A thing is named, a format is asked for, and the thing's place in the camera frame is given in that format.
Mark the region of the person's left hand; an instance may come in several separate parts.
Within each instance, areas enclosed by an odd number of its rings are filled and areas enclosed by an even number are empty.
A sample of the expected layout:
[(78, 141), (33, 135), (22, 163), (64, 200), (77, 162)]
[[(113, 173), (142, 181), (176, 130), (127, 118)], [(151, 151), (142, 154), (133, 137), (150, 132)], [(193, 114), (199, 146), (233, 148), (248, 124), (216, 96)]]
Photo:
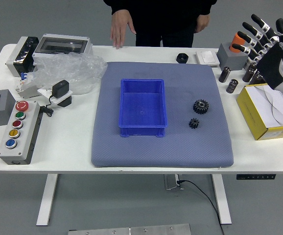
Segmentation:
[(195, 33), (199, 33), (204, 30), (210, 22), (210, 14), (208, 15), (199, 15), (196, 20), (196, 29)]

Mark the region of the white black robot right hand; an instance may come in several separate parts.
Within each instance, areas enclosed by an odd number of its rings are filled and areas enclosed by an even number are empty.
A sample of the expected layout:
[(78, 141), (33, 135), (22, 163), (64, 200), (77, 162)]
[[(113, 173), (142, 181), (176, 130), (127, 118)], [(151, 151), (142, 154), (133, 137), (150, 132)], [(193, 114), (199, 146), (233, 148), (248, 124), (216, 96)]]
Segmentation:
[(283, 93), (283, 19), (276, 20), (276, 31), (255, 14), (251, 15), (251, 19), (259, 29), (246, 22), (243, 22), (242, 26), (253, 35), (253, 38), (241, 31), (237, 33), (250, 46), (235, 43), (232, 46), (247, 54), (249, 60), (256, 63), (257, 70), (270, 88)]

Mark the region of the person's right hand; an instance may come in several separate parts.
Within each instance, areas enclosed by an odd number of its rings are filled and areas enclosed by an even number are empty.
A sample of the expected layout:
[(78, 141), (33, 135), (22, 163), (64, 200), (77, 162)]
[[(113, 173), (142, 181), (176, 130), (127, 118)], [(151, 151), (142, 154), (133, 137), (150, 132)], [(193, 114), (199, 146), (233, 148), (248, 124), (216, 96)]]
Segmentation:
[(113, 42), (113, 47), (116, 49), (124, 46), (127, 27), (136, 35), (133, 20), (129, 11), (126, 9), (116, 11), (112, 15), (110, 30), (110, 40)]

